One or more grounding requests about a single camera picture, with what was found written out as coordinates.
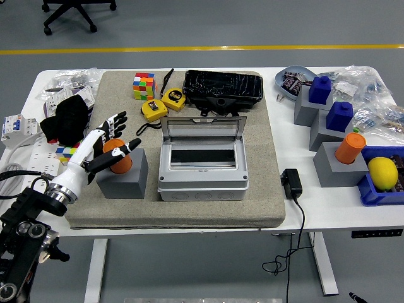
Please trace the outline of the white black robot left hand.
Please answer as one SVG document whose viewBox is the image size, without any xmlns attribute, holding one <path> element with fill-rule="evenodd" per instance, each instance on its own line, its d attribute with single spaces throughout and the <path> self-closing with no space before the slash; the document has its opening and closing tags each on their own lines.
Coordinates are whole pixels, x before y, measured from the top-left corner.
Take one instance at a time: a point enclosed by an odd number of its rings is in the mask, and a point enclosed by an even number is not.
<svg viewBox="0 0 404 303">
<path fill-rule="evenodd" d="M 66 170 L 51 181 L 47 195 L 62 203 L 74 203 L 82 189 L 92 182 L 96 173 L 129 155 L 141 143 L 140 139 L 136 138 L 103 152 L 107 141 L 122 135 L 127 119 L 124 111 L 106 119 L 99 127 L 90 131 L 71 157 Z"/>
</svg>

